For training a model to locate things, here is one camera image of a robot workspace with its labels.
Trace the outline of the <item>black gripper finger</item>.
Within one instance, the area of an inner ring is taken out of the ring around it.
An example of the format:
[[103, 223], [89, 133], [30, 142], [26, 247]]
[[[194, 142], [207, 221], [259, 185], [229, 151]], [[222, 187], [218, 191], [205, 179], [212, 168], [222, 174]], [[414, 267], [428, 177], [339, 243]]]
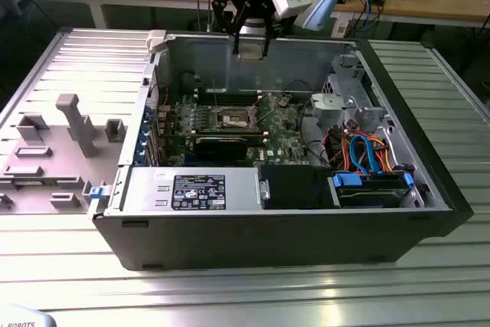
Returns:
[[247, 33], [263, 36], [262, 55], [269, 52], [270, 42], [276, 37], [275, 8], [271, 0], [247, 0]]
[[238, 54], [240, 30], [245, 24], [249, 8], [247, 0], [211, 0], [211, 7], [219, 29], [234, 37], [232, 54]]

